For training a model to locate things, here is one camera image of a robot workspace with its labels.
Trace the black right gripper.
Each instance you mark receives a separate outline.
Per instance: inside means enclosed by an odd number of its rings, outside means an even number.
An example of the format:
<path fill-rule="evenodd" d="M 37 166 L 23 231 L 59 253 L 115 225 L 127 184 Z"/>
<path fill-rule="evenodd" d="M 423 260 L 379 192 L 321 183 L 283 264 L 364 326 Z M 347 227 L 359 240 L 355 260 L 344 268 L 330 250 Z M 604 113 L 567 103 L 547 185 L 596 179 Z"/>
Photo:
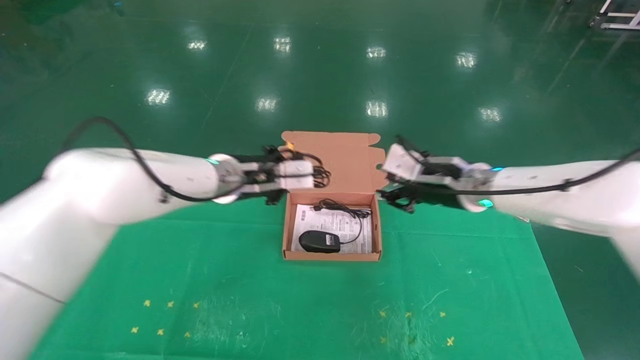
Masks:
<path fill-rule="evenodd" d="M 404 152 L 415 162 L 427 162 L 431 154 L 426 150 L 420 150 L 410 143 L 404 136 L 396 136 L 396 144 L 403 148 Z M 447 208 L 463 209 L 458 194 L 450 187 L 436 184 L 415 184 L 414 191 L 404 186 L 378 189 L 377 195 L 391 207 L 397 208 L 407 214 L 414 214 L 417 202 L 421 204 L 438 205 Z"/>

